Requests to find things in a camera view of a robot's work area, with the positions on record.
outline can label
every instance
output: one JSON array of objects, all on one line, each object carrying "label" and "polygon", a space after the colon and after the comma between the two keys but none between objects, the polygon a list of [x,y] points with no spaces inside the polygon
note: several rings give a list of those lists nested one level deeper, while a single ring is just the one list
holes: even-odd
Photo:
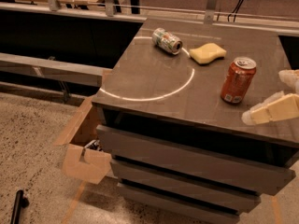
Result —
[{"label": "can label", "polygon": [[181,40],[167,32],[164,28],[157,28],[152,34],[152,42],[168,53],[177,55],[183,47]]},{"label": "can label", "polygon": [[221,90],[221,98],[228,103],[240,103],[255,73],[256,62],[251,58],[235,58],[228,69],[228,74]]}]

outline can top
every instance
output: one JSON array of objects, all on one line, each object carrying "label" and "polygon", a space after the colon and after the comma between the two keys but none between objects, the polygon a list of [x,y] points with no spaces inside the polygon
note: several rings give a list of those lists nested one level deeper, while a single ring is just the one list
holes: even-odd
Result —
[{"label": "can top", "polygon": [[246,70],[254,69],[256,67],[256,62],[248,57],[236,57],[234,63],[236,66]]}]

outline gray tabletop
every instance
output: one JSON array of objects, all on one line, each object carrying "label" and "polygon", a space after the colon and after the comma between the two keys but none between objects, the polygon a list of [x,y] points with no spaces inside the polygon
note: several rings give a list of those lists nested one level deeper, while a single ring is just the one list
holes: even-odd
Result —
[{"label": "gray tabletop", "polygon": [[[158,27],[178,36],[186,50],[213,42],[227,50],[226,57],[200,66],[183,50],[179,55],[168,54],[150,39]],[[257,73],[243,102],[229,105],[221,99],[221,88],[238,56],[253,59]],[[93,101],[113,109],[299,147],[299,119],[256,126],[241,120],[243,112],[275,92],[292,92],[278,77],[283,69],[291,68],[274,32],[148,19]]]}]

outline red soda can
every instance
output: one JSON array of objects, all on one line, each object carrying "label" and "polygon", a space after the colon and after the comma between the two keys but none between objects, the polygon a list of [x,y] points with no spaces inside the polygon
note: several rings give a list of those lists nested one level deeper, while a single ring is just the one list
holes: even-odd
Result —
[{"label": "red soda can", "polygon": [[248,57],[236,57],[224,81],[221,98],[228,103],[240,103],[256,73],[256,62]]}]

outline yellow sponge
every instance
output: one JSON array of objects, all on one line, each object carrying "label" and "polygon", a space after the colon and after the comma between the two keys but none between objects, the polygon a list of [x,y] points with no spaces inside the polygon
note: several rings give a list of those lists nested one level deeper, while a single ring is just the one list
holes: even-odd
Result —
[{"label": "yellow sponge", "polygon": [[207,43],[198,49],[190,49],[190,56],[200,64],[213,62],[217,58],[224,58],[226,50],[215,43]]}]

